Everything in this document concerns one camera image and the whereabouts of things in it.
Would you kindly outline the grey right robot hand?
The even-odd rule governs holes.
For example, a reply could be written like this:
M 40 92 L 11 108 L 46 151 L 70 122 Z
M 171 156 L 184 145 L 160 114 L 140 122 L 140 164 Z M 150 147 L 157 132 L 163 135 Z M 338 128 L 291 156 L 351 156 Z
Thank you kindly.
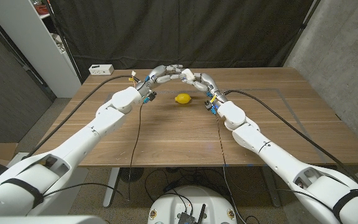
M 206 103 L 206 108 L 213 114 L 217 114 L 219 107 L 228 101 L 213 78 L 208 74 L 193 73 L 190 69 L 182 71 L 181 74 L 183 75 L 182 82 L 193 85 L 197 90 L 205 92 L 207 97 L 210 97 L 209 102 Z

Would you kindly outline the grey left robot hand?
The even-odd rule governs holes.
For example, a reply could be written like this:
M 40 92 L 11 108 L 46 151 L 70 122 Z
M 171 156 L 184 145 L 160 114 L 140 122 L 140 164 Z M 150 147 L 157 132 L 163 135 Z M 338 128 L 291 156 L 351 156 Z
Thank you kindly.
M 140 93 L 143 103 L 153 101 L 157 95 L 154 88 L 180 78 L 183 70 L 183 65 L 180 64 L 159 65 L 145 77 L 144 81 L 137 81 L 135 88 Z

